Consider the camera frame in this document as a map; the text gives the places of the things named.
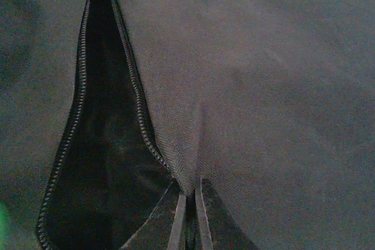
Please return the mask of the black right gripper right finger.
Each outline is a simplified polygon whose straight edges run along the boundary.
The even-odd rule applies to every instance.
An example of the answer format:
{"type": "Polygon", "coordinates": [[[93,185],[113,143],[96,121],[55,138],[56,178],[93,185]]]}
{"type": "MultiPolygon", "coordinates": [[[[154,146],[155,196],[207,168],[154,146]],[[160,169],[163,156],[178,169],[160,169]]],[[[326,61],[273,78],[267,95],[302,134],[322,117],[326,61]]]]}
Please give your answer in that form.
{"type": "Polygon", "coordinates": [[[252,250],[258,247],[242,232],[208,179],[195,190],[196,249],[252,250]]]}

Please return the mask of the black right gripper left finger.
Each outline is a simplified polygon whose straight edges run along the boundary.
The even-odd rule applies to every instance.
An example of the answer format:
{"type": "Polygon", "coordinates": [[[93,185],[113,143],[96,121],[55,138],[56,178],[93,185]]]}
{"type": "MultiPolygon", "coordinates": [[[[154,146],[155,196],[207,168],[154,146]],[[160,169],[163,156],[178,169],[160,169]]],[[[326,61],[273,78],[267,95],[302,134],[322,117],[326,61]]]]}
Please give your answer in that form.
{"type": "Polygon", "coordinates": [[[186,196],[173,181],[143,225],[121,247],[128,250],[186,248],[186,196]]]}

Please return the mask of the black student backpack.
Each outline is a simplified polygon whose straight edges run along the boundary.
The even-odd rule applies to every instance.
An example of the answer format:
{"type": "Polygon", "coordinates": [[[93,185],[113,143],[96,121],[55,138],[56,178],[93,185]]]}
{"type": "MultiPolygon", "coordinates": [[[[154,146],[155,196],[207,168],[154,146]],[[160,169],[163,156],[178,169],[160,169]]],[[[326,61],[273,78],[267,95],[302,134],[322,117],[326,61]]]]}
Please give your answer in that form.
{"type": "Polygon", "coordinates": [[[1,0],[2,249],[122,249],[208,179],[257,249],[374,248],[374,0],[1,0]]]}

